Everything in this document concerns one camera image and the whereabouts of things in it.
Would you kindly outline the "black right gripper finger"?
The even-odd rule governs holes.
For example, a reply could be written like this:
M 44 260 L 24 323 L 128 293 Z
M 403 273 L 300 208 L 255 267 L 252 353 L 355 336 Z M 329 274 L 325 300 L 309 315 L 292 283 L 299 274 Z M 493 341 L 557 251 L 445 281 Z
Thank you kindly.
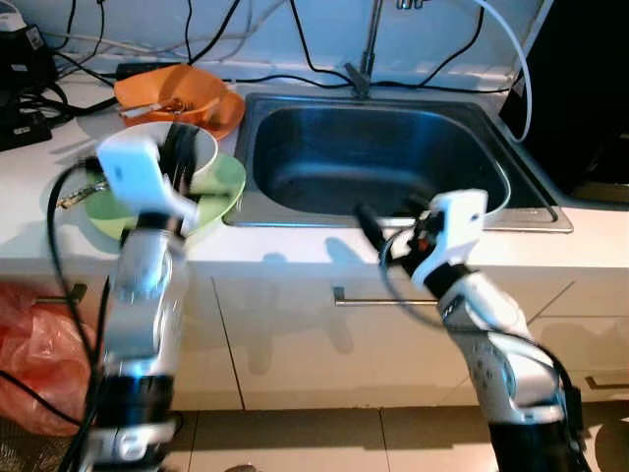
M 392 244 L 395 242 L 395 235 L 386 235 L 377 219 L 374 211 L 366 204 L 356 204 L 354 216 L 364 237 L 368 239 L 374 251 L 381 255 L 391 255 Z

